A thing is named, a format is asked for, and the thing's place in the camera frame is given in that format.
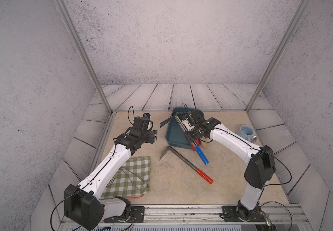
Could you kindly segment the chrome hoe blue grip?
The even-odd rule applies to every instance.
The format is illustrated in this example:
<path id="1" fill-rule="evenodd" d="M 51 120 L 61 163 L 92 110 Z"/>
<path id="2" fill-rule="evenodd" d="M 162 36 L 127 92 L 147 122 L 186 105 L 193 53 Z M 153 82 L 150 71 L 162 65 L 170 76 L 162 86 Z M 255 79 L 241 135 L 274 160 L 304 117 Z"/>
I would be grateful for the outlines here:
<path id="1" fill-rule="evenodd" d="M 174 118 L 176 120 L 176 122 L 178 123 L 178 125 L 181 127 L 181 129 L 184 132 L 184 135 L 186 137 L 186 140 L 194 147 L 194 150 L 198 153 L 199 157 L 201 158 L 201 160 L 203 161 L 203 163 L 205 165 L 207 165 L 209 163 L 207 157 L 205 156 L 205 154 L 203 153 L 203 151 L 201 150 L 201 148 L 196 144 L 196 140 L 198 140 L 199 138 L 195 137 L 194 135 L 191 135 L 187 129 L 187 127 L 185 126 L 185 124 L 182 122 L 182 120 L 179 118 L 178 115 L 174 115 L 171 116 L 170 118 L 168 118 L 167 120 L 164 120 L 160 123 L 160 127 L 163 127 L 164 125 L 166 125 L 167 123 L 169 123 L 172 118 Z"/>

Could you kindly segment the wooden handle hoe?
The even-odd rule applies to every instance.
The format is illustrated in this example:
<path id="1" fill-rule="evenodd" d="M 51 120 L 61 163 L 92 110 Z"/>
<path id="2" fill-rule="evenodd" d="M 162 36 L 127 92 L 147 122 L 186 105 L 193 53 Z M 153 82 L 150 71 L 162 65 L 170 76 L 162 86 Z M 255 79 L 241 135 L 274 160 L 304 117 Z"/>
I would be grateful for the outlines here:
<path id="1" fill-rule="evenodd" d="M 207 143 L 204 142 L 203 140 L 200 141 L 201 145 L 203 146 L 204 149 L 207 149 Z"/>

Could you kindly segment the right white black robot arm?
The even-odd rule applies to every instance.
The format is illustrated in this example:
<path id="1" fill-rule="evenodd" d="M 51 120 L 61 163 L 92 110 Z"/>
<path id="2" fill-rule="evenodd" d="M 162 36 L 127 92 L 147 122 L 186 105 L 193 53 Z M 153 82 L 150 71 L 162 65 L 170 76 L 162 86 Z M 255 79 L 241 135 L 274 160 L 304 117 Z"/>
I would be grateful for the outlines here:
<path id="1" fill-rule="evenodd" d="M 249 221 L 253 214 L 260 210 L 262 192 L 276 170 L 272 149 L 268 146 L 260 147 L 241 138 L 213 117 L 205 120 L 203 117 L 185 115 L 182 117 L 182 124 L 187 141 L 210 138 L 223 144 L 246 163 L 246 187 L 238 202 L 237 214 L 242 221 Z"/>

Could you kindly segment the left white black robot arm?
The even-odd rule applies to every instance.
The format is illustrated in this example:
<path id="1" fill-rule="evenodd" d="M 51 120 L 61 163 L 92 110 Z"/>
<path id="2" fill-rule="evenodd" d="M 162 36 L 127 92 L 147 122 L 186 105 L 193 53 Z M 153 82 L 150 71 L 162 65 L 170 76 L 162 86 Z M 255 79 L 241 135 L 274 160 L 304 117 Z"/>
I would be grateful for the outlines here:
<path id="1" fill-rule="evenodd" d="M 64 215 L 87 230 L 93 230 L 106 218 L 129 219 L 131 203 L 117 196 L 100 199 L 111 179 L 144 143 L 156 143 L 157 131 L 136 131 L 131 128 L 114 140 L 106 158 L 78 185 L 68 185 L 64 191 Z"/>

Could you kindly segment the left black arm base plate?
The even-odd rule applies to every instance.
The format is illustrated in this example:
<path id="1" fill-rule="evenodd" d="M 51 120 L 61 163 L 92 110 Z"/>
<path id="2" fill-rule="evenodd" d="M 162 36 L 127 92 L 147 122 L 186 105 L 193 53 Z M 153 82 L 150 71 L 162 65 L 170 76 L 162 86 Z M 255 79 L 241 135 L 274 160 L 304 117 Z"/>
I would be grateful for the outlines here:
<path id="1" fill-rule="evenodd" d="M 128 206 L 120 216 L 103 219 L 105 223 L 142 223 L 144 221 L 144 206 Z"/>

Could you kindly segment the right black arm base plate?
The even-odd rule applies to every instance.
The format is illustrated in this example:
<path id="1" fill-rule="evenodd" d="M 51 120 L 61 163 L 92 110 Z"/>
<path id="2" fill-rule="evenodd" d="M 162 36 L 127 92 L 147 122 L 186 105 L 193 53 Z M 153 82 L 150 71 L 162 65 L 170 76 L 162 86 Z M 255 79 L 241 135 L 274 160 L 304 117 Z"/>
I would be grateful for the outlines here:
<path id="1" fill-rule="evenodd" d="M 245 207 L 223 206 L 222 213 L 219 215 L 225 222 L 265 222 L 264 213 L 260 206 L 253 210 Z"/>

